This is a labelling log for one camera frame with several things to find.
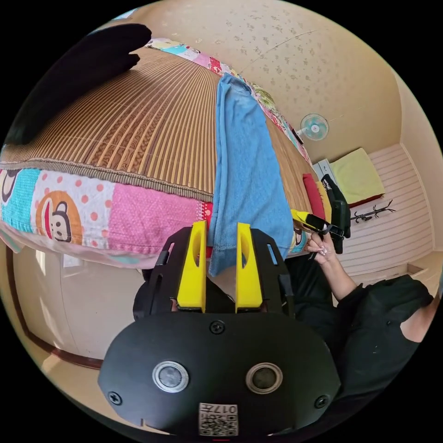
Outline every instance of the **blue towel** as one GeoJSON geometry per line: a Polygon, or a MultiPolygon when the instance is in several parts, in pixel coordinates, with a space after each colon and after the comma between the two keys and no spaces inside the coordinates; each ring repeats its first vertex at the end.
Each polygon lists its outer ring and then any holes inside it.
{"type": "Polygon", "coordinates": [[[271,236],[285,258],[293,220],[264,112],[240,79],[225,74],[217,89],[216,182],[208,234],[212,276],[235,266],[237,223],[271,236]]]}

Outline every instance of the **red pillow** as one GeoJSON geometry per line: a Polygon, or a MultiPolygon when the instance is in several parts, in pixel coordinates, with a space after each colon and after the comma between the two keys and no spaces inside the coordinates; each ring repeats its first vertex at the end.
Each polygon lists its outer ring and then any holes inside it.
{"type": "Polygon", "coordinates": [[[305,184],[306,192],[308,194],[309,203],[311,203],[312,213],[322,218],[326,218],[324,213],[322,198],[318,192],[315,180],[312,178],[311,174],[303,174],[303,183],[305,184]]]}

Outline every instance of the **black cloth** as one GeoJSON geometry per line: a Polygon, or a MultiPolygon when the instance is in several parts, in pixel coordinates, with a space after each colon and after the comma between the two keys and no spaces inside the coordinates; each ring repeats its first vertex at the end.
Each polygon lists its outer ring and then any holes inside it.
{"type": "Polygon", "coordinates": [[[400,325],[432,302],[426,287],[402,275],[359,285],[334,307],[316,262],[294,257],[286,265],[296,294],[295,318],[317,331],[331,350],[342,383],[337,399],[386,388],[417,349],[418,343],[405,338],[400,325]],[[309,290],[302,287],[307,266],[308,279],[315,280],[309,290]]]}
{"type": "Polygon", "coordinates": [[[66,52],[31,91],[5,142],[30,143],[58,112],[135,66],[140,58],[129,53],[150,39],[151,31],[142,24],[121,24],[88,34],[66,52]]]}

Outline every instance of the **woman's hand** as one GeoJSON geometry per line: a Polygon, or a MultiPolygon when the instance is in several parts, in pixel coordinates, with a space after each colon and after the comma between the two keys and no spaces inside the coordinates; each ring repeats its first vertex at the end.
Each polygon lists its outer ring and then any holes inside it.
{"type": "Polygon", "coordinates": [[[323,240],[317,233],[313,233],[306,245],[306,250],[317,253],[315,261],[319,265],[324,265],[337,258],[334,243],[332,243],[331,235],[329,233],[324,235],[323,240]]]}

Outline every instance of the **bamboo mat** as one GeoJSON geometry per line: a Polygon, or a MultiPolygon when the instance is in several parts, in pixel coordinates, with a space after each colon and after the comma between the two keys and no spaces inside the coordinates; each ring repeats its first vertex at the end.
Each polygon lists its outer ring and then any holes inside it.
{"type": "Polygon", "coordinates": [[[129,72],[78,99],[3,166],[49,169],[211,201],[220,77],[173,54],[136,51],[129,72]]]}
{"type": "Polygon", "coordinates": [[[298,211],[312,212],[308,194],[303,183],[303,174],[311,174],[314,180],[317,181],[315,171],[286,135],[268,117],[266,117],[266,126],[268,127],[275,155],[280,164],[283,188],[290,208],[298,211]]]}

